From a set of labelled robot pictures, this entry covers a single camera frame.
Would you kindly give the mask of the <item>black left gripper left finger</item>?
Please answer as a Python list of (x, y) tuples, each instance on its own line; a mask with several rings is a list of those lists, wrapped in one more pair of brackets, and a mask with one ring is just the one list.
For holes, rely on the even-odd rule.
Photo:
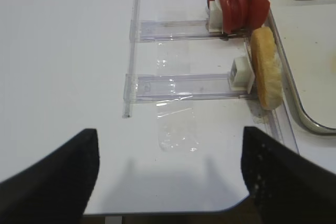
[(99, 168), (97, 130), (84, 129), (1, 182), (1, 223), (80, 223)]

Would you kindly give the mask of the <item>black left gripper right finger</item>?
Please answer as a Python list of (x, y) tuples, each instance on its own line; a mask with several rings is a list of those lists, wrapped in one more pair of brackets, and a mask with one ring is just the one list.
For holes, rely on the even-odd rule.
[(256, 127), (243, 132), (241, 171), (263, 223), (335, 223), (335, 174)]

